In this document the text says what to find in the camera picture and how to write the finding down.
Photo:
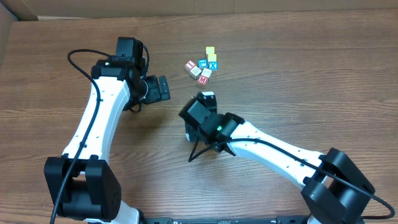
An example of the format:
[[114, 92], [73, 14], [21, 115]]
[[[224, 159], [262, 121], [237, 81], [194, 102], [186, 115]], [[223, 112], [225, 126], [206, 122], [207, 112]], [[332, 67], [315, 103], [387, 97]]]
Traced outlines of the red M block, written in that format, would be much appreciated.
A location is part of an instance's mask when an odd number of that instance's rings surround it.
[[208, 83], [208, 77], [200, 75], [197, 79], [197, 84], [200, 86], [206, 86]]

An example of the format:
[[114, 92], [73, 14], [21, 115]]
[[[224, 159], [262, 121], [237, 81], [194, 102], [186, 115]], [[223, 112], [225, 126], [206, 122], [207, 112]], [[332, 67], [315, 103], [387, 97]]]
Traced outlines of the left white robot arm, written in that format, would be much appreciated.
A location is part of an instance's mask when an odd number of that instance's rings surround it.
[[123, 111], [169, 100], [164, 76], [147, 76], [144, 60], [108, 56], [92, 68], [91, 95], [74, 137], [60, 157], [48, 157], [44, 175], [53, 201], [52, 216], [88, 223], [143, 223], [122, 200], [121, 185], [109, 166], [113, 136]]

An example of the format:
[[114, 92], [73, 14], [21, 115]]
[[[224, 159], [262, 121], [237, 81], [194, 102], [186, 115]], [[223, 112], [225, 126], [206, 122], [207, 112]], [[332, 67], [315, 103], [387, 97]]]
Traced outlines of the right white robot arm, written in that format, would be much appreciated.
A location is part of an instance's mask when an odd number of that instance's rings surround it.
[[295, 184], [311, 212], [309, 223], [357, 223], [375, 193], [354, 162], [338, 149], [323, 154], [293, 146], [231, 113], [180, 113], [180, 117], [206, 143], [221, 144], [230, 154], [265, 165]]

